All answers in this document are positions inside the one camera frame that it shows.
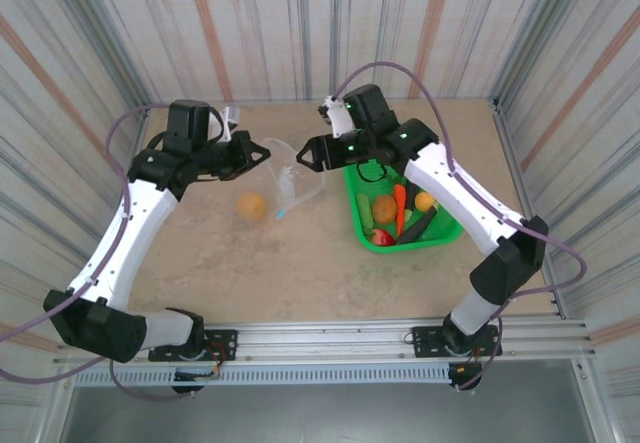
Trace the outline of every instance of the orange fruit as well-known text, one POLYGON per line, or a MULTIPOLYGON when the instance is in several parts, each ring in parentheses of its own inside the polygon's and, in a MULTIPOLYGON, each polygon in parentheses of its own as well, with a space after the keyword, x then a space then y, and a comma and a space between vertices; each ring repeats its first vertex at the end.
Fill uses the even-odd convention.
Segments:
POLYGON ((416 208, 423 213, 429 211, 435 205, 436 199, 426 191, 421 191, 416 195, 416 208))
POLYGON ((244 221, 255 223, 267 214, 267 202, 258 193, 248 191, 236 200, 235 210, 244 221))

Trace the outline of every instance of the cucumber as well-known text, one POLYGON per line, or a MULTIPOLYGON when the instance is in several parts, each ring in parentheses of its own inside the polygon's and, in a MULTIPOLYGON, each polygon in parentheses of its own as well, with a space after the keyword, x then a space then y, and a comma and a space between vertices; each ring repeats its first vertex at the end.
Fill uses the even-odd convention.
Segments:
POLYGON ((369 197, 364 193, 356 194, 356 204, 358 205, 358 213, 360 214, 360 223, 362 231, 365 235, 373 234, 373 214, 371 213, 371 203, 369 197))
POLYGON ((429 208, 429 210, 422 215, 418 221, 404 230, 404 232, 398 237, 396 245, 404 245, 406 243, 413 243, 414 241, 417 241, 429 227, 429 224, 431 224, 436 213, 438 213, 436 205, 429 208))

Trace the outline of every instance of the green basket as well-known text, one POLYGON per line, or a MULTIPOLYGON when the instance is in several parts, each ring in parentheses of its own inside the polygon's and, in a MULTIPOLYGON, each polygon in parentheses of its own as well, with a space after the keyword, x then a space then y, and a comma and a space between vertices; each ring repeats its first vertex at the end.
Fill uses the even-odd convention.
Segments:
MULTIPOLYGON (((382 168, 375 161, 363 163, 360 165, 360 172, 369 180, 377 180, 382 176, 382 168)), ((376 246, 367 240, 362 231, 362 223, 360 220, 360 212, 356 203, 356 195, 364 193, 369 197, 369 203, 373 207, 373 202, 378 195, 391 195, 393 185, 400 183, 403 179, 391 168, 387 167, 387 176, 375 183, 367 183, 356 170, 356 165, 348 166, 344 169, 344 177, 347 183, 347 193, 349 194, 349 202, 351 203, 351 213, 353 215, 353 226, 356 230, 356 236, 360 243, 370 251, 376 253, 394 253, 396 251, 417 250, 418 248, 426 248, 429 246, 439 246, 451 243, 462 234, 462 226, 458 223, 444 208, 440 207, 435 218, 420 236, 413 243, 397 246, 376 246)), ((414 210, 409 220, 409 224, 405 223, 405 229, 413 225, 423 215, 418 210, 414 210)), ((374 225, 375 228, 383 228, 397 238, 396 225, 374 225)))

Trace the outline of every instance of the transparent container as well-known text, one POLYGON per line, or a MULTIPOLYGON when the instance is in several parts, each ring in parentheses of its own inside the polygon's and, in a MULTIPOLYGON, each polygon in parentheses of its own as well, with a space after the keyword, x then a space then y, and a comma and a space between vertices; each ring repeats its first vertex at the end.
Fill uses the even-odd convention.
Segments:
POLYGON ((327 176, 299 164, 297 152, 284 141, 265 138, 260 145, 271 152, 271 158, 263 165, 274 184, 274 216, 280 219, 291 208, 316 195, 324 187, 327 176))

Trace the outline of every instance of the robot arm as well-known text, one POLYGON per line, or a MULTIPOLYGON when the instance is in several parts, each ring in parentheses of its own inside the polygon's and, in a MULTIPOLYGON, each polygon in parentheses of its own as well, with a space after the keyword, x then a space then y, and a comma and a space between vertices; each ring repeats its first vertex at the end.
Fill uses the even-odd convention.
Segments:
POLYGON ((154 138, 159 143, 161 137, 162 149, 142 150, 127 175, 129 214, 124 214, 122 203, 68 290, 52 290, 45 299, 48 311, 84 286, 114 240, 122 218, 128 218, 120 244, 93 286, 51 319, 65 343, 121 363, 141 349, 157 346, 180 347, 187 357, 202 351, 204 322, 200 316, 173 308, 134 315, 127 312, 127 303, 153 238, 186 188, 196 181, 209 181, 200 179, 204 175, 233 180, 269 158, 269 151, 253 143, 247 131, 231 133, 237 125, 235 113, 227 107, 217 114, 208 104, 191 100, 171 104, 167 130, 154 138))
MULTIPOLYGON (((327 98, 319 108, 332 134, 311 138, 298 162, 314 171, 376 159, 431 193, 467 230, 486 257, 471 272, 473 286, 445 318, 442 338, 455 354, 464 354, 487 327, 492 315, 542 266, 544 243, 497 219, 450 173, 446 148, 417 119, 399 124, 376 85, 365 85, 342 100, 327 98)), ((455 163, 460 174, 505 218, 546 234, 539 217, 526 221, 494 198, 455 163)))

